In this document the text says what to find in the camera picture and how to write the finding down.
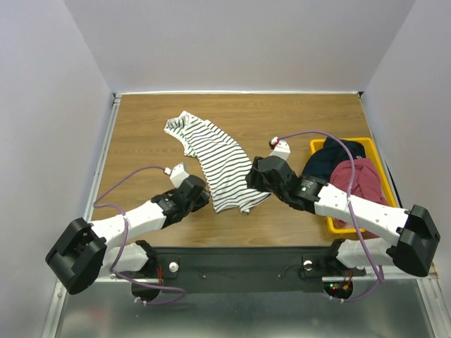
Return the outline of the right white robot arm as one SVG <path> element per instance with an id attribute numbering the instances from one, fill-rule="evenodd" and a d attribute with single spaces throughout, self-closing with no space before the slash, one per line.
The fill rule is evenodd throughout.
<path id="1" fill-rule="evenodd" d="M 256 157 L 245 180 L 249 188 L 270 192 L 295 210 L 357 222 L 376 235 L 363 243 L 343 241 L 324 258 L 329 273 L 374 264 L 393 265 L 416 277 L 428 275 L 440 234 L 426 208 L 395 208 L 347 195 L 324 180 L 297 175 L 278 156 Z"/>

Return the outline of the black white striped tank top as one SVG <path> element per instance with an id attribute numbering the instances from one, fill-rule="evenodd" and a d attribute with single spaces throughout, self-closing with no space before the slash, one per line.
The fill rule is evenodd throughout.
<path id="1" fill-rule="evenodd" d="M 216 213 L 238 208 L 248 214 L 270 197 L 247 186 L 251 160 L 237 141 L 211 121 L 183 111 L 167 120 L 163 130 L 183 145 L 186 156 L 199 161 Z"/>

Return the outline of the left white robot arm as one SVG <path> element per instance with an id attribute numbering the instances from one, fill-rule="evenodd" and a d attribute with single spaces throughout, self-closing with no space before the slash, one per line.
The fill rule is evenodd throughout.
<path id="1" fill-rule="evenodd" d="M 208 202 L 205 182 L 188 175 L 179 187 L 156 195 L 124 215 L 91 223 L 84 218 L 71 221 L 45 261 L 67 292 L 78 294 L 111 267 L 106 257 L 112 249 L 127 239 L 179 223 Z"/>

